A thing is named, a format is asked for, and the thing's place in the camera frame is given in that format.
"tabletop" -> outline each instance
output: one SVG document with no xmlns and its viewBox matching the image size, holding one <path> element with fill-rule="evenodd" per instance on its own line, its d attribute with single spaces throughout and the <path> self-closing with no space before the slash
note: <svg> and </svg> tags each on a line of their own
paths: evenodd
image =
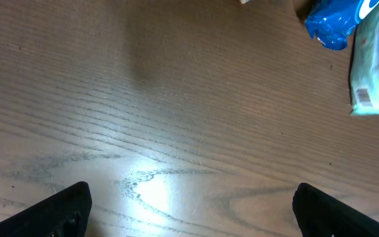
<svg viewBox="0 0 379 237">
<path fill-rule="evenodd" d="M 379 221 L 352 42 L 296 4 L 0 0 L 0 221 L 79 181 L 87 236 L 301 236 L 301 182 Z"/>
</svg>

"plastic packaging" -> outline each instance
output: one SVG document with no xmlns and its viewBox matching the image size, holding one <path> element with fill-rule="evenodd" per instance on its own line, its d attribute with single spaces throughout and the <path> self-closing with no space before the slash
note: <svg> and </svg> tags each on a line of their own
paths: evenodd
<svg viewBox="0 0 379 237">
<path fill-rule="evenodd" d="M 350 77 L 352 115 L 379 115 L 379 5 L 357 28 Z"/>
<path fill-rule="evenodd" d="M 305 27 L 311 38 L 317 36 L 323 46 L 342 50 L 358 25 L 376 6 L 379 0 L 317 0 Z"/>
</svg>

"wooden table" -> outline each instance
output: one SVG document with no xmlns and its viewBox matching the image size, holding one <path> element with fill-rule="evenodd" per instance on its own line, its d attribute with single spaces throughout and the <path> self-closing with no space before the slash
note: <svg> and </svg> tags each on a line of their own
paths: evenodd
<svg viewBox="0 0 379 237">
<path fill-rule="evenodd" d="M 300 236 L 300 182 L 379 221 L 350 52 L 291 1 L 0 0 L 0 221 L 80 180 L 88 236 Z"/>
</svg>

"clear plastic wrapper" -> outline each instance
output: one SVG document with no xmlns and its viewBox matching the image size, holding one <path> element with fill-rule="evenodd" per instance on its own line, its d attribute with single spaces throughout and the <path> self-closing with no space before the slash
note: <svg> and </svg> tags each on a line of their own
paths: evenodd
<svg viewBox="0 0 379 237">
<path fill-rule="evenodd" d="M 379 115 L 379 5 L 357 28 L 351 96 L 352 115 Z"/>
</svg>

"black object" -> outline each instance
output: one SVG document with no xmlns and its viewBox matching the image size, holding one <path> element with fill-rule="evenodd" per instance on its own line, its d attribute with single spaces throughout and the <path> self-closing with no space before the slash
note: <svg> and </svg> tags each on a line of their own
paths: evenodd
<svg viewBox="0 0 379 237">
<path fill-rule="evenodd" d="M 292 207 L 303 237 L 379 237 L 379 222 L 309 184 L 299 185 Z"/>
<path fill-rule="evenodd" d="M 78 182 L 0 222 L 0 237 L 84 237 L 91 209 L 86 182 Z"/>
</svg>

